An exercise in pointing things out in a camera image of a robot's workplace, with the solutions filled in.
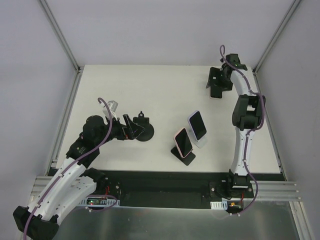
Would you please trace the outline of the black round-base clamp stand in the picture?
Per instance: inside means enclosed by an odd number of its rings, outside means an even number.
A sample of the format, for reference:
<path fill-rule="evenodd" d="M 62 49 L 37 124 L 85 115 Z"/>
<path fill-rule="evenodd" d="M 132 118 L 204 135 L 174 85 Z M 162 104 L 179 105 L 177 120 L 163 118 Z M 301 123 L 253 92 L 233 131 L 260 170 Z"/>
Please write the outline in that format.
<path fill-rule="evenodd" d="M 151 140 L 155 134 L 155 129 L 150 123 L 150 118 L 146 117 L 142 111 L 133 118 L 133 122 L 144 128 L 144 131 L 136 138 L 140 142 Z"/>

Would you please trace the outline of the purple case phone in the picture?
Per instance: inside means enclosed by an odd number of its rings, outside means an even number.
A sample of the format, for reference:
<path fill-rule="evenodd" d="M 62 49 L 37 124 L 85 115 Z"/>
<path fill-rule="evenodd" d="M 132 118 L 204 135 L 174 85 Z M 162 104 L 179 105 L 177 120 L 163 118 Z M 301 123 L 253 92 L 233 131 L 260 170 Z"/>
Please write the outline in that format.
<path fill-rule="evenodd" d="M 199 110 L 196 110 L 188 117 L 188 124 L 197 141 L 207 134 L 207 129 Z"/>

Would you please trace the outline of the pink case phone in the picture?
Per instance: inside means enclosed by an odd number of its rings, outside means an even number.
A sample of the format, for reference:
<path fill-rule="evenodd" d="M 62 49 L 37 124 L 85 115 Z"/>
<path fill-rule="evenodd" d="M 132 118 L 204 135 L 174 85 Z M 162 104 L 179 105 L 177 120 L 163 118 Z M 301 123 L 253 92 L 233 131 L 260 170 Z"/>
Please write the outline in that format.
<path fill-rule="evenodd" d="M 189 155 L 193 150 L 193 146 L 186 128 L 182 128 L 179 132 L 177 132 L 173 139 L 179 155 L 183 159 L 186 158 L 187 155 Z"/>

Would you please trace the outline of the white folding phone stand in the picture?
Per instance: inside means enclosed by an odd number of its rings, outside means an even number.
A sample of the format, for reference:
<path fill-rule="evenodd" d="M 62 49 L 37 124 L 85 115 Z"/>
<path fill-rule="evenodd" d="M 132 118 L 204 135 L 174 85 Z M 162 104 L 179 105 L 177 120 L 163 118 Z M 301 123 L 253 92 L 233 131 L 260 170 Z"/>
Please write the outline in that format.
<path fill-rule="evenodd" d="M 195 134 L 191 129 L 188 131 L 188 134 L 191 142 L 195 144 L 199 149 L 203 148 L 208 142 L 206 135 L 204 135 L 201 139 L 197 140 Z"/>

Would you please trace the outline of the cream case phone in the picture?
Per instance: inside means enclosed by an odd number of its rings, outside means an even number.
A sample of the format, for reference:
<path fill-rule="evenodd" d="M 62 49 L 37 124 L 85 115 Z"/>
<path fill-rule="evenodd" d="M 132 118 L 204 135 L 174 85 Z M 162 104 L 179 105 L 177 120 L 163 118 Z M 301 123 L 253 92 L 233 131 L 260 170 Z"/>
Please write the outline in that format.
<path fill-rule="evenodd" d="M 209 97 L 211 99 L 221 99 L 223 97 L 223 92 L 220 90 L 211 89 L 209 91 Z"/>

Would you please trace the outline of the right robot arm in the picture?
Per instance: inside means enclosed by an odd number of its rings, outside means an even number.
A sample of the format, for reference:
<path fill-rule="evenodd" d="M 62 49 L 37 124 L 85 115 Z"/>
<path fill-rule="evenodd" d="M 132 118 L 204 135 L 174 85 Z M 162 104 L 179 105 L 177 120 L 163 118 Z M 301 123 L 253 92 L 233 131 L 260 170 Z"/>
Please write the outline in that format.
<path fill-rule="evenodd" d="M 264 124 L 265 97 L 255 92 L 246 77 L 247 66 L 242 64 L 238 54 L 222 56 L 220 68 L 211 67 L 206 88 L 210 97 L 221 99 L 223 92 L 235 89 L 238 99 L 232 113 L 236 142 L 234 158 L 225 181 L 225 192 L 237 197 L 251 187 L 249 165 L 254 134 Z"/>

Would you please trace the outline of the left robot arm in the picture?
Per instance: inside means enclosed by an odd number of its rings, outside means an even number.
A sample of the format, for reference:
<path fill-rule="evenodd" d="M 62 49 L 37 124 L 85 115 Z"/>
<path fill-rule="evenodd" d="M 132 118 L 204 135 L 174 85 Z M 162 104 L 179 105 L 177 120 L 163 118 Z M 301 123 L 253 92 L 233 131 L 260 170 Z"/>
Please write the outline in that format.
<path fill-rule="evenodd" d="M 100 147 L 113 140 L 134 140 L 145 128 L 123 115 L 125 124 L 114 117 L 90 116 L 77 140 L 70 146 L 60 168 L 28 206 L 18 206 L 13 218 L 23 237 L 51 240 L 67 215 L 90 194 L 106 193 L 106 176 L 90 167 Z"/>

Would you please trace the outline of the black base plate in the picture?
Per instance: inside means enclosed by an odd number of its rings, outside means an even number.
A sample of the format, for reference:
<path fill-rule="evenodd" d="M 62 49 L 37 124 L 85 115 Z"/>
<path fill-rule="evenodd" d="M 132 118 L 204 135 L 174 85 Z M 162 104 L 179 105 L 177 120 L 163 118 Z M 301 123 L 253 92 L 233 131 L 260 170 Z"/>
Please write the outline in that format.
<path fill-rule="evenodd" d="M 121 207 L 209 209 L 223 197 L 251 199 L 253 189 L 227 189 L 227 174 L 100 170 L 94 192 L 109 194 Z"/>

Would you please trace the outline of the right aluminium frame post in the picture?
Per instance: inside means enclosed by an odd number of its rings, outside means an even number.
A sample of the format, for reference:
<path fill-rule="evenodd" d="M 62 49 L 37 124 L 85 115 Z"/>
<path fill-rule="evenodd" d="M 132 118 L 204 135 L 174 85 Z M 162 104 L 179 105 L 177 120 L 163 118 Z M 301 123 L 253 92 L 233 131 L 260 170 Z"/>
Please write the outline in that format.
<path fill-rule="evenodd" d="M 266 61 L 268 55 L 271 53 L 273 47 L 276 45 L 278 40 L 280 39 L 282 33 L 286 29 L 287 25 L 293 18 L 295 12 L 298 10 L 300 7 L 301 3 L 303 0 L 293 0 L 291 4 L 289 5 L 287 11 L 285 12 L 283 18 L 281 19 L 279 25 L 277 26 L 275 32 L 273 33 L 272 37 L 270 38 L 267 46 L 262 52 L 262 55 L 260 56 L 257 64 L 254 66 L 252 69 L 253 75 L 256 76 L 259 70 L 261 69 L 262 65 Z"/>

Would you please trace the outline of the aluminium frame post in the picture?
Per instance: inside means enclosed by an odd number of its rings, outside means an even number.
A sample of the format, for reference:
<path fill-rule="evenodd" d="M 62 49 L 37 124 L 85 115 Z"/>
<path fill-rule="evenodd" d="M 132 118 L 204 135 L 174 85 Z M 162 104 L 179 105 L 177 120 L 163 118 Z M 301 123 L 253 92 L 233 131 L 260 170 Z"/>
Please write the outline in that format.
<path fill-rule="evenodd" d="M 287 25 L 293 18 L 295 12 L 298 10 L 300 7 L 301 3 L 303 0 L 293 0 L 291 4 L 289 5 L 287 11 L 285 12 L 283 18 L 281 19 L 279 25 L 277 26 L 275 32 L 273 33 L 272 37 L 270 38 L 267 46 L 262 52 L 262 55 L 260 56 L 257 64 L 254 66 L 252 69 L 253 75 L 256 76 L 259 70 L 261 69 L 262 65 L 266 61 L 268 55 L 271 53 L 273 47 L 276 45 L 278 40 L 280 39 L 282 33 L 286 29 Z"/>
<path fill-rule="evenodd" d="M 59 23 L 57 22 L 53 11 L 50 8 L 50 5 L 48 4 L 48 2 L 46 0 L 38 0 L 37 1 L 39 6 L 41 7 L 42 11 L 44 12 L 58 42 L 60 43 L 63 51 L 65 52 L 69 62 L 71 63 L 71 65 L 73 66 L 74 70 L 77 73 L 81 72 L 81 66 L 78 64 L 78 61 L 76 60 L 70 45 L 68 44 L 60 26 Z"/>

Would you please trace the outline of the left aluminium frame post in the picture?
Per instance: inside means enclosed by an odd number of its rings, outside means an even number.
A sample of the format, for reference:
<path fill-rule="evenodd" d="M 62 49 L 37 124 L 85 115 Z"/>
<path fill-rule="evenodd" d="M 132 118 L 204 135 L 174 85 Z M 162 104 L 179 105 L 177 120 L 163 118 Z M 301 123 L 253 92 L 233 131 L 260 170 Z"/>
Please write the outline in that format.
<path fill-rule="evenodd" d="M 63 51 L 65 52 L 69 62 L 71 63 L 71 65 L 73 66 L 74 70 L 77 73 L 81 72 L 81 66 L 78 64 L 78 61 L 76 60 L 70 45 L 68 44 L 60 26 L 59 23 L 57 22 L 53 11 L 50 8 L 50 5 L 48 4 L 48 2 L 46 0 L 38 0 L 37 1 L 39 6 L 41 7 L 42 11 L 44 12 L 58 42 L 60 43 Z"/>

